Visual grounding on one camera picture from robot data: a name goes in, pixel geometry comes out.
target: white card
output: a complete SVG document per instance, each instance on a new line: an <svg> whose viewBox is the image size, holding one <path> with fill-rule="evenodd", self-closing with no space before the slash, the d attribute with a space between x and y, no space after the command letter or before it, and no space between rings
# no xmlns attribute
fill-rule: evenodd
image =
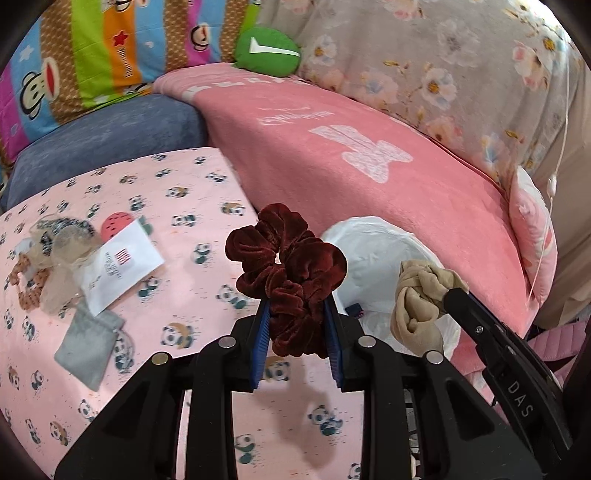
<svg viewBox="0 0 591 480"><path fill-rule="evenodd" d="M75 272L91 314L97 316L164 263L136 220L105 243Z"/></svg>

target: floral blanket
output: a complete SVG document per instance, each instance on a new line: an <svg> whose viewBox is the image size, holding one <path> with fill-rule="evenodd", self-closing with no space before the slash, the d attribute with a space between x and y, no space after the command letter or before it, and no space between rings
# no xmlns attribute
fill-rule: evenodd
<svg viewBox="0 0 591 480"><path fill-rule="evenodd" d="M298 74L402 119L499 183L533 172L584 65L537 0L267 0ZM567 59L570 60L567 71Z"/></svg>

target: green pillow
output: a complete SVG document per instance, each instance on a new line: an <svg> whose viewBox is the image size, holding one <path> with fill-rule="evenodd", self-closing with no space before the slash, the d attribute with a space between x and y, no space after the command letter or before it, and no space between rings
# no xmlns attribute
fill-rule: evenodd
<svg viewBox="0 0 591 480"><path fill-rule="evenodd" d="M300 48L278 30L253 27L236 43L235 66L274 77L287 77L300 64Z"/></svg>

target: gray pouch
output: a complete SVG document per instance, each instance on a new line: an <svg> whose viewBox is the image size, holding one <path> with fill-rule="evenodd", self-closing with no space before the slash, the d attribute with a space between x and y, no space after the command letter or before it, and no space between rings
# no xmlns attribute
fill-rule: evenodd
<svg viewBox="0 0 591 480"><path fill-rule="evenodd" d="M86 301L76 305L76 314L53 356L55 361L93 391L99 389L124 320L110 310L96 317Z"/></svg>

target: dark red velvet scrunchie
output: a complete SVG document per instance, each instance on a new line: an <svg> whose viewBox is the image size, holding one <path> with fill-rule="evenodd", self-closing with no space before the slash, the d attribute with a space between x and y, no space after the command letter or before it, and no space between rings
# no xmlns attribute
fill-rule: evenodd
<svg viewBox="0 0 591 480"><path fill-rule="evenodd" d="M244 273L236 282L241 293L269 298L273 351L325 358L323 301L345 279L347 261L307 228L299 213L281 203L268 205L256 226L230 233L226 256L242 262Z"/></svg>

